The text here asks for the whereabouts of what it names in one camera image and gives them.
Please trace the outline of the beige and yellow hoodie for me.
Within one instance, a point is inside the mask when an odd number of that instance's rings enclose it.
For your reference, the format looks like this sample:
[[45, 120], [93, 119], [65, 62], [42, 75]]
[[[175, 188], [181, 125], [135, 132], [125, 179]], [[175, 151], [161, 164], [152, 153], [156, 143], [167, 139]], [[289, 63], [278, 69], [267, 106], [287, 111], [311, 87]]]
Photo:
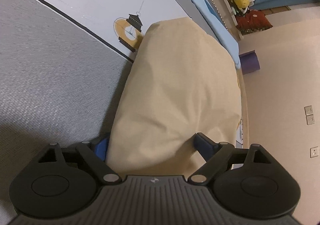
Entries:
[[234, 144], [240, 119], [229, 53], [190, 18], [157, 22], [127, 78], [106, 163], [122, 176], [190, 176], [204, 164], [193, 135]]

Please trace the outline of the purple box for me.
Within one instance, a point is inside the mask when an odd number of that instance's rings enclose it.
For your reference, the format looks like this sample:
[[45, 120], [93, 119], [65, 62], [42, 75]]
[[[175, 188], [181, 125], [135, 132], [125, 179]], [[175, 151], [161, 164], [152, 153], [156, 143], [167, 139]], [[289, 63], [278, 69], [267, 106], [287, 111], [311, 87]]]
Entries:
[[242, 74], [250, 74], [260, 70], [260, 64], [255, 50], [239, 55]]

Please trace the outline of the grey patterned bed cover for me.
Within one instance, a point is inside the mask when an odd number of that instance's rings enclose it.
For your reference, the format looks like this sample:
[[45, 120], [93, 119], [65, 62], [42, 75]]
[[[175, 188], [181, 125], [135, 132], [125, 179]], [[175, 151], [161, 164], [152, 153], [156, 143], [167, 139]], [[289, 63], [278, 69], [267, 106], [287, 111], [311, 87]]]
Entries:
[[[203, 163], [191, 137], [202, 132], [216, 142], [236, 143], [241, 108], [235, 67], [225, 65], [226, 54], [215, 44], [210, 52], [194, 48], [172, 52], [150, 44], [148, 54], [160, 61], [130, 63], [72, 27], [32, 0], [2, 0], [4, 29], [1, 38], [1, 224], [16, 217], [9, 200], [9, 185], [47, 144], [69, 146], [105, 132], [112, 134], [107, 164], [121, 175], [190, 175]], [[190, 103], [170, 105], [164, 99], [150, 105], [170, 114], [190, 110], [188, 120], [170, 121], [156, 131], [151, 118], [139, 121], [133, 108], [147, 99], [138, 88], [149, 84], [151, 70], [187, 82], [203, 76], [218, 90], [231, 85], [234, 95], [223, 100], [228, 113], [207, 103], [204, 116]], [[140, 122], [143, 137], [133, 133]]]

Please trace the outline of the dark red cushion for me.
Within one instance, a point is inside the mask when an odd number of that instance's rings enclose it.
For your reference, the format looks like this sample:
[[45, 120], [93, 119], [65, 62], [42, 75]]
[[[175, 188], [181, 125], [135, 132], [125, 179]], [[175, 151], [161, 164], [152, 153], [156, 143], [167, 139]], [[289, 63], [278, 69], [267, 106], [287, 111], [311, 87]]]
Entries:
[[236, 16], [235, 18], [237, 21], [236, 28], [243, 36], [273, 27], [263, 11], [260, 10], [249, 10], [244, 16]]

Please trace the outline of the light blue folded sheet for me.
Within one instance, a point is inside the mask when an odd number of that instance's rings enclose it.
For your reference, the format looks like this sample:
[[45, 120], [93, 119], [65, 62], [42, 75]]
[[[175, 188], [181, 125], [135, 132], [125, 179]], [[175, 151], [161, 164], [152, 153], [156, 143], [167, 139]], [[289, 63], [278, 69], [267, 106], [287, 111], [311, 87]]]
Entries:
[[214, 12], [212, 5], [209, 4], [208, 0], [191, 0], [193, 4], [197, 7], [200, 14], [204, 17], [207, 24], [212, 29], [214, 35], [220, 44], [228, 51], [231, 55], [235, 67], [237, 69], [241, 68], [241, 62], [239, 58], [239, 46], [237, 41], [232, 37], [232, 35], [225, 28], [221, 20], [218, 19], [217, 13]]

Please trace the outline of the lower wall socket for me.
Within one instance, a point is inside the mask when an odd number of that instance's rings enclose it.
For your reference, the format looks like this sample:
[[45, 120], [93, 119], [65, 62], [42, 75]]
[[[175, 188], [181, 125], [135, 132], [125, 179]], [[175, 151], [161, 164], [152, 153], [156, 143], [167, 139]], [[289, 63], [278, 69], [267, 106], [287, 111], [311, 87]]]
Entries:
[[319, 147], [313, 147], [310, 149], [310, 157], [314, 158], [317, 157], [319, 155]]

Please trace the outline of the wall socket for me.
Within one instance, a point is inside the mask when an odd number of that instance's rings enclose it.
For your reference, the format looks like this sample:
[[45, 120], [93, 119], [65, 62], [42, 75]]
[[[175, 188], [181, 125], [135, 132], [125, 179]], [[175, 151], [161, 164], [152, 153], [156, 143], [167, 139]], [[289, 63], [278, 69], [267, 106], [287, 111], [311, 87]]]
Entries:
[[309, 116], [309, 115], [313, 114], [313, 109], [312, 109], [311, 105], [304, 107], [304, 111], [305, 111], [305, 115], [306, 116]]
[[319, 155], [319, 147], [313, 147], [310, 149], [310, 157], [314, 158], [317, 157]]
[[314, 118], [313, 114], [306, 116], [306, 123], [307, 123], [307, 125], [315, 124], [315, 118]]

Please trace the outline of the middle wall socket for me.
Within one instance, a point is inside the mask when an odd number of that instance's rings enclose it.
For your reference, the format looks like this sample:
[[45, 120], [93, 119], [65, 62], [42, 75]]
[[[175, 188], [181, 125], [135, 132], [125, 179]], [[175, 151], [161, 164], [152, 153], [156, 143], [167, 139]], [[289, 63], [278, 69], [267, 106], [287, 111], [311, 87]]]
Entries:
[[307, 125], [315, 124], [315, 118], [314, 118], [313, 114], [306, 116], [306, 123], [307, 123]]

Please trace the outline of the upper wall socket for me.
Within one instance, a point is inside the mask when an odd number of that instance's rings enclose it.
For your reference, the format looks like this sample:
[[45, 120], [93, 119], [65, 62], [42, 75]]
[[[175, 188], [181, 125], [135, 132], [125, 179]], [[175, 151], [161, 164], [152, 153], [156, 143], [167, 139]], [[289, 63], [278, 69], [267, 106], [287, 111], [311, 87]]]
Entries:
[[305, 115], [306, 116], [309, 116], [309, 115], [313, 114], [313, 109], [312, 109], [311, 105], [304, 107], [304, 111], [305, 111]]

